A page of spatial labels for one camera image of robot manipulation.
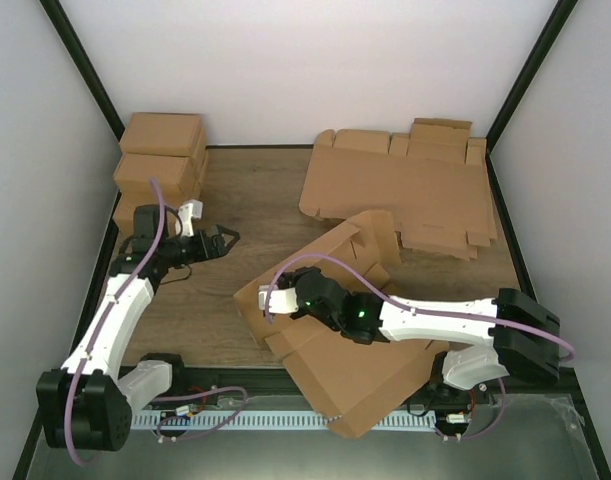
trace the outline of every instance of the wire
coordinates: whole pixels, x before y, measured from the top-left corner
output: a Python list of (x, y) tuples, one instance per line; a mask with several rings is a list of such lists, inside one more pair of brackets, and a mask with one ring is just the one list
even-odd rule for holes
[[(154, 193), (156, 194), (156, 197), (158, 199), (158, 207), (159, 207), (158, 208), (158, 219), (159, 221), (158, 221), (158, 226), (156, 229), (156, 235), (154, 237), (154, 241), (152, 242), (152, 245), (150, 246), (145, 256), (141, 259), (141, 261), (136, 266), (136, 268), (132, 271), (130, 276), (127, 277), (127, 280), (123, 282), (123, 284), (118, 288), (118, 290), (114, 294), (114, 298), (116, 299), (116, 302), (120, 300), (121, 295), (123, 295), (125, 290), (127, 290), (127, 287), (129, 287), (130, 283), (132, 283), (132, 281), (135, 278), (137, 278), (138, 274), (145, 267), (147, 262), (149, 262), (149, 260), (152, 258), (152, 256), (154, 255), (154, 252), (156, 251), (156, 248), (158, 247), (159, 242), (161, 241), (161, 237), (163, 236), (163, 226), (165, 222), (162, 221), (162, 219), (165, 218), (165, 200), (163, 199), (163, 193), (161, 192), (161, 189), (158, 186), (158, 182), (156, 181), (156, 179), (150, 178), (149, 185), (152, 188), (152, 190), (154, 191)], [(92, 331), (89, 342), (87, 343), (87, 346), (85, 347), (85, 353), (87, 354), (88, 358), (94, 348), (94, 344), (96, 343), (98, 336), (101, 333), (101, 330), (103, 329), (103, 325), (105, 325), (105, 322), (107, 321), (107, 317), (109, 317), (109, 314), (112, 311), (112, 308), (114, 305), (115, 305), (114, 302), (109, 302), (107, 304), (107, 306), (103, 310), (103, 313), (101, 313), (101, 316), (98, 319), (98, 323), (96, 324), (96, 327), (94, 327), (94, 330)], [(65, 446), (67, 447), (67, 452), (69, 453), (70, 458), (79, 467), (84, 467), (84, 466), (89, 465), (89, 463), (94, 458), (93, 457), (90, 460), (83, 460), (78, 455), (78, 452), (76, 451), (76, 446), (74, 445), (74, 438), (72, 435), (72, 411), (74, 409), (74, 399), (76, 397), (76, 389), (78, 388), (78, 383), (81, 379), (81, 376), (83, 374), (83, 369), (85, 368), (86, 363), (87, 363), (87, 358), (81, 358), (80, 362), (78, 363), (78, 367), (76, 368), (76, 372), (74, 373), (74, 376), (72, 377), (72, 381), (69, 386), (69, 391), (67, 392), (67, 399), (65, 401), (65, 414), (63, 418), (63, 426), (65, 430)]]
[(476, 406), (476, 398), (474, 397), (474, 390), (469, 390), (469, 398), (471, 400), (469, 407), (469, 420), (470, 422), (474, 419), (474, 407)]
[[(234, 420), (245, 408), (245, 406), (247, 405), (247, 400), (248, 400), (248, 396), (247, 396), (247, 390), (245, 390), (243, 387), (223, 387), (223, 388), (215, 388), (212, 390), (209, 390), (207, 392), (201, 392), (201, 393), (194, 393), (192, 395), (182, 395), (179, 397), (158, 397), (155, 398), (154, 400), (152, 400), (150, 403), (163, 403), (163, 402), (172, 402), (172, 401), (185, 401), (185, 400), (196, 400), (199, 398), (206, 398), (209, 397), (211, 395), (217, 395), (220, 393), (227, 393), (227, 392), (240, 392), (243, 394), (243, 401), (241, 402), (241, 405), (229, 416), (227, 417), (225, 420), (223, 420), (222, 422), (220, 422), (218, 425), (213, 426), (212, 428), (202, 431), (200, 433), (196, 433), (193, 435), (187, 435), (184, 434), (183, 436), (180, 437), (172, 437), (171, 441), (172, 442), (176, 442), (176, 441), (183, 441), (183, 440), (194, 440), (196, 438), (201, 438), (201, 437), (205, 437), (211, 433), (216, 432), (217, 430), (220, 430), (221, 428), (223, 428), (225, 425), (227, 425), (228, 423), (230, 423), (232, 420)], [(163, 443), (164, 439), (166, 438), (165, 436), (163, 436), (161, 434), (161, 427), (163, 425), (165, 425), (165, 423), (175, 419), (175, 418), (179, 418), (179, 417), (167, 417), (163, 420), (161, 420), (161, 422), (156, 426), (156, 433), (158, 434), (158, 441), (160, 443)]]
[(514, 322), (512, 320), (490, 317), (488, 315), (478, 315), (476, 313), (442, 312), (440, 310), (428, 310), (425, 308), (417, 308), (416, 313), (418, 313), (419, 315), (433, 315), (436, 317), (451, 317), (462, 318), (464, 320), (475, 320), (480, 322), (492, 322), (496, 325), (500, 325), (501, 327), (508, 327), (513, 328), (514, 330), (521, 330), (526, 333), (531, 333), (532, 335), (544, 338), (545, 340), (549, 340), (550, 342), (555, 343), (560, 347), (563, 347), (565, 350), (567, 350), (567, 355), (559, 359), (561, 362), (569, 362), (573, 360), (576, 356), (576, 350), (574, 349), (574, 347), (562, 338), (557, 337), (556, 335), (552, 335), (549, 332), (539, 330), (538, 328), (532, 327), (530, 325), (524, 325), (522, 323)]
[[(500, 423), (501, 419), (503, 418), (503, 414), (505, 413), (505, 408), (507, 407), (507, 399), (506, 399), (506, 392), (505, 392), (505, 383), (503, 383), (503, 380), (501, 378), (498, 378), (498, 386), (501, 388), (501, 409), (498, 412), (498, 415), (496, 415), (496, 418), (494, 418), (494, 420), (492, 421), (492, 423), (490, 423), (486, 428), (484, 428), (483, 430), (481, 430), (478, 433), (475, 433), (473, 435), (468, 435), (466, 437), (453, 437), (453, 436), (449, 436), (449, 435), (445, 435), (443, 432), (441, 432), (437, 427), (434, 427), (434, 431), (436, 432), (437, 435), (439, 435), (440, 437), (443, 437), (443, 439), (454, 439), (456, 441), (463, 441), (463, 440), (475, 440), (477, 438), (481, 438), (484, 435), (487, 435), (488, 433), (490, 433), (492, 430), (494, 430), (498, 424)], [(473, 393), (470, 394), (472, 395), (472, 402), (474, 401), (474, 395)], [(471, 409), (472, 413), (474, 413), (474, 405), (472, 404), (472, 409)]]
[(181, 235), (183, 235), (183, 222), (181, 221), (181, 217), (178, 214), (178, 210), (174, 210), (169, 205), (165, 206), (165, 210), (174, 215), (176, 217), (176, 220), (178, 220), (178, 224), (181, 226), (181, 231), (178, 233), (178, 235), (175, 235), (175, 237), (180, 237)]
[[(202, 393), (202, 392), (204, 392), (204, 391), (205, 391), (205, 390), (203, 390), (202, 388), (200, 388), (200, 387), (196, 387), (196, 386), (189, 387), (189, 388), (188, 388), (188, 390), (190, 390), (190, 391), (195, 391), (195, 392), (199, 392), (199, 393)], [(206, 406), (206, 405), (207, 405), (207, 397), (203, 397), (203, 398), (201, 398), (201, 404), (199, 405), (199, 407), (196, 409), (196, 411), (195, 411), (195, 412), (192, 412), (192, 417), (194, 417), (194, 416), (198, 415), (198, 414), (199, 414), (199, 413), (201, 413), (203, 410), (205, 410), (205, 406)], [(188, 421), (189, 421), (189, 420), (191, 420), (191, 418), (192, 418), (192, 417), (187, 417), (187, 416), (185, 416), (185, 417), (178, 417), (178, 418), (185, 418), (186, 420), (188, 420)], [(154, 434), (154, 436), (155, 436), (156, 438), (160, 438), (160, 435), (158, 435), (158, 434), (156, 433), (156, 430), (151, 430), (151, 432)]]
[[(178, 235), (176, 235), (176, 238), (180, 237), (183, 234), (183, 222), (181, 222), (181, 217), (178, 215), (178, 210), (174, 210), (170, 206), (166, 206), (165, 210), (167, 212), (172, 213), (176, 217), (176, 220), (178, 220), (178, 223), (181, 226), (181, 232)], [(130, 235), (125, 240), (123, 240), (123, 242), (121, 243), (120, 247), (118, 247), (118, 253), (119, 254), (125, 253), (127, 251), (127, 247), (129, 246), (129, 244), (132, 243), (132, 240), (134, 240), (134, 235)]]
[(430, 410), (432, 408), (432, 403), (434, 402), (435, 398), (436, 398), (436, 395), (434, 395), (432, 398), (430, 398), (429, 402), (427, 402), (427, 405), (425, 406), (425, 410), (423, 410), (422, 413), (412, 413), (412, 408), (411, 408), (411, 405), (410, 405), (410, 399), (408, 398), (407, 402), (406, 402), (407, 413), (409, 413), (412, 417), (423, 418), (425, 415), (427, 415), (430, 412)]
[(338, 320), (338, 318), (336, 318), (335, 316), (331, 315), (332, 320), (334, 320), (334, 323), (336, 324), (336, 326), (339, 328), (339, 330), (341, 332), (343, 332), (345, 334), (345, 336), (347, 338), (352, 338), (352, 336), (349, 334), (349, 332), (345, 329), (345, 327), (343, 325), (341, 325), (341, 322)]
[(134, 235), (130, 235), (125, 240), (123, 240), (123, 243), (121, 243), (121, 246), (118, 247), (118, 253), (121, 255), (125, 253), (127, 251), (127, 247), (129, 246), (129, 244), (132, 243), (132, 240), (134, 240)]
[(357, 280), (359, 280), (363, 285), (365, 285), (374, 295), (378, 296), (381, 300), (383, 300), (384, 302), (388, 302), (391, 303), (392, 305), (398, 307), (398, 308), (402, 308), (403, 310), (407, 310), (407, 311), (411, 311), (411, 307), (409, 305), (405, 305), (404, 303), (400, 303), (397, 302), (396, 300), (393, 300), (391, 298), (389, 298), (387, 295), (385, 295), (383, 292), (381, 292), (378, 288), (376, 288), (374, 285), (372, 285), (371, 283), (369, 283), (369, 281), (363, 277), (360, 273), (358, 273), (356, 270), (354, 270), (352, 267), (350, 267), (349, 265), (347, 265), (344, 262), (341, 262), (340, 260), (334, 258), (334, 257), (330, 257), (329, 255), (323, 255), (322, 253), (304, 253), (302, 255), (299, 255), (298, 257), (292, 258), (291, 260), (285, 262), (276, 272), (276, 274), (274, 275), (274, 278), (272, 278), (272, 281), (269, 284), (269, 287), (267, 289), (267, 296), (265, 297), (265, 318), (267, 319), (267, 321), (271, 324), (274, 323), (273, 318), (272, 318), (272, 314), (269, 312), (269, 299), (271, 297), (272, 292), (274, 291), (274, 289), (276, 288), (276, 284), (278, 283), (278, 279), (280, 278), (280, 276), (285, 273), (285, 271), (291, 267), (292, 265), (294, 265), (296, 262), (303, 260), (305, 258), (319, 258), (321, 260), (327, 260), (329, 262), (335, 263), (336, 265), (343, 267), (345, 270), (347, 270), (349, 273), (351, 273), (352, 275), (354, 275), (354, 277), (356, 277)]
[(323, 255), (321, 253), (304, 253), (303, 255), (299, 255), (298, 257), (295, 257), (289, 260), (288, 262), (285, 262), (278, 269), (278, 271), (274, 275), (274, 278), (272, 278), (272, 281), (269, 284), (269, 287), (267, 289), (267, 295), (265, 296), (265, 305), (264, 305), (265, 318), (267, 319), (267, 321), (270, 324), (273, 323), (273, 319), (269, 311), (269, 300), (270, 300), (272, 292), (276, 288), (278, 279), (289, 267), (291, 267), (296, 262), (303, 260), (305, 258), (319, 258), (322, 260), (327, 260), (329, 262), (332, 262), (344, 268), (349, 273), (354, 275), (354, 277), (356, 277), (357, 280), (359, 280), (363, 285), (365, 285), (372, 293), (377, 295), (381, 300), (391, 305), (394, 305), (395, 307), (400, 308), (406, 312), (411, 312), (412, 310), (414, 310), (419, 315), (432, 315), (436, 317), (462, 318), (465, 320), (476, 320), (476, 321), (481, 321), (481, 322), (495, 323), (496, 325), (500, 325), (502, 327), (513, 328), (514, 330), (521, 330), (523, 332), (531, 333), (532, 335), (536, 335), (537, 337), (544, 338), (546, 340), (549, 340), (550, 342), (557, 344), (560, 347), (563, 347), (565, 350), (567, 350), (567, 355), (560, 358), (561, 362), (569, 362), (576, 356), (576, 350), (570, 343), (566, 342), (565, 340), (563, 340), (560, 337), (557, 337), (556, 335), (552, 335), (549, 332), (544, 332), (542, 330), (539, 330), (538, 328), (535, 328), (529, 325), (523, 325), (522, 323), (513, 322), (511, 320), (505, 320), (503, 318), (490, 317), (487, 315), (478, 315), (474, 313), (445, 312), (442, 310), (430, 310), (430, 309), (425, 309), (425, 308), (415, 308), (414, 309), (410, 305), (406, 305), (404, 303), (397, 302), (396, 300), (382, 293), (374, 285), (372, 285), (365, 277), (363, 277), (360, 273), (358, 273), (356, 270), (354, 270), (352, 267), (350, 267), (346, 263), (334, 257), (330, 257), (329, 255)]
[(185, 275), (183, 278), (177, 278), (175, 280), (169, 280), (167, 282), (163, 282), (159, 286), (169, 285), (170, 283), (175, 283), (175, 282), (183, 282), (183, 281), (187, 280), (189, 277), (191, 277), (192, 276), (192, 266), (188, 265), (188, 264), (185, 264), (184, 266), (189, 268), (189, 271), (187, 272), (187, 275)]

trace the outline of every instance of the white cable channel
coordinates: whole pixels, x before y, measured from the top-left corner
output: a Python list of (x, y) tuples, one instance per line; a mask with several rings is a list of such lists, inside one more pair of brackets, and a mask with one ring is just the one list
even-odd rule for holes
[[(161, 421), (161, 411), (142, 410), (132, 418), (132, 430), (153, 430)], [(191, 419), (173, 419), (166, 422), (163, 430), (207, 430), (225, 420), (230, 411), (202, 411)], [(241, 412), (223, 431), (304, 431), (325, 430), (329, 420), (320, 414), (308, 411), (253, 411)], [(390, 413), (372, 430), (395, 432), (433, 432), (436, 416), (433, 411), (423, 417), (415, 417), (404, 410)]]

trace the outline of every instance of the robotic arm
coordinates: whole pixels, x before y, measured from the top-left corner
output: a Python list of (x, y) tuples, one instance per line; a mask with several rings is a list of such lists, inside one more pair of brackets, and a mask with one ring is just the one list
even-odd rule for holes
[[(558, 381), (558, 345), (492, 321), (509, 320), (558, 337), (559, 319), (517, 290), (501, 289), (496, 298), (461, 303), (395, 296), (388, 303), (373, 293), (349, 292), (315, 267), (284, 273), (277, 286), (271, 292), (270, 313), (293, 319), (310, 315), (356, 343), (429, 339), (469, 344), (436, 358), (435, 368), (440, 368), (443, 383), (450, 387), (469, 390), (507, 375), (528, 383)], [(260, 309), (267, 290), (267, 286), (259, 288)]]
[[(65, 447), (64, 412), (72, 378), (86, 362), (76, 389), (72, 410), (72, 437), (77, 448), (119, 450), (129, 434), (132, 414), (156, 396), (171, 392), (177, 355), (150, 354), (129, 374), (118, 378), (121, 360), (141, 314), (151, 303), (161, 280), (171, 268), (223, 257), (240, 238), (221, 226), (194, 230), (202, 203), (191, 200), (173, 213), (177, 235), (169, 237), (167, 226), (154, 255), (117, 300), (116, 294), (153, 244), (158, 226), (158, 206), (145, 205), (134, 212), (134, 236), (130, 253), (122, 253), (110, 266), (105, 296), (87, 333), (71, 356), (57, 370), (45, 372), (36, 386), (39, 412), (47, 443)], [(231, 237), (226, 242), (225, 235)], [(113, 303), (106, 318), (107, 307)], [(104, 322), (95, 335), (99, 322)]]

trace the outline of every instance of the cardboard sheet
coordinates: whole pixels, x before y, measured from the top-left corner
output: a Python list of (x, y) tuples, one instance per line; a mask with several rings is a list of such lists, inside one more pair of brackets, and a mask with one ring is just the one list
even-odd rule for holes
[(391, 140), (387, 132), (326, 130), (316, 139), (299, 207), (340, 219), (386, 209), (403, 247), (476, 258), (476, 247), (498, 235), (485, 140), (469, 138), (470, 126), (416, 119), (410, 135)]
[(201, 131), (200, 115), (135, 113), (120, 147), (123, 153), (191, 157), (198, 153), (195, 150)]
[[(303, 253), (325, 253), (343, 260), (384, 291), (392, 286), (383, 266), (400, 263), (393, 217), (385, 211), (355, 215), (290, 258)], [(235, 294), (239, 311), (259, 345), (269, 346), (282, 358), (312, 408), (333, 419), (328, 428), (343, 437), (358, 438), (427, 382), (435, 355), (446, 350), (447, 344), (409, 340), (358, 345), (312, 317), (292, 320), (276, 315), (270, 325), (258, 309), (257, 291), (281, 264)], [(363, 288), (330, 262), (305, 259), (293, 268), (306, 265), (318, 266), (345, 288)]]

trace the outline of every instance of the wooden floor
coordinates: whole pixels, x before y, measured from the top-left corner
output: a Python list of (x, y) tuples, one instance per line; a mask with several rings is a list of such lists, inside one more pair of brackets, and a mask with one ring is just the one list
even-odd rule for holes
[[(332, 226), (298, 210), (309, 156), (309, 149), (211, 150), (200, 225), (221, 224), (239, 231), (241, 240), (227, 257), (193, 265), (189, 280), (160, 287), (136, 327), (125, 365), (149, 352), (181, 354), (190, 366), (279, 365), (254, 343), (232, 296)], [(471, 262), (409, 250), (401, 255), (403, 266), (390, 273), (408, 297), (467, 300), (518, 287), (502, 233)]]

